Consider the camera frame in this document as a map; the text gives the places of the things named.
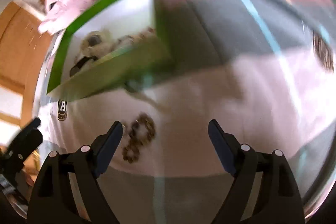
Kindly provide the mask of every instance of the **wooden cabinet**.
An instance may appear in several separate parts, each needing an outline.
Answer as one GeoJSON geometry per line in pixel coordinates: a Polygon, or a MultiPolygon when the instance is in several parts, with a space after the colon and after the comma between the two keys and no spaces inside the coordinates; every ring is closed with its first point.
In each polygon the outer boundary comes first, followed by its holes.
{"type": "Polygon", "coordinates": [[[13,2],[0,15],[0,85],[23,96],[21,119],[16,121],[20,127],[32,118],[36,83],[52,38],[40,35],[39,25],[13,2]]]}

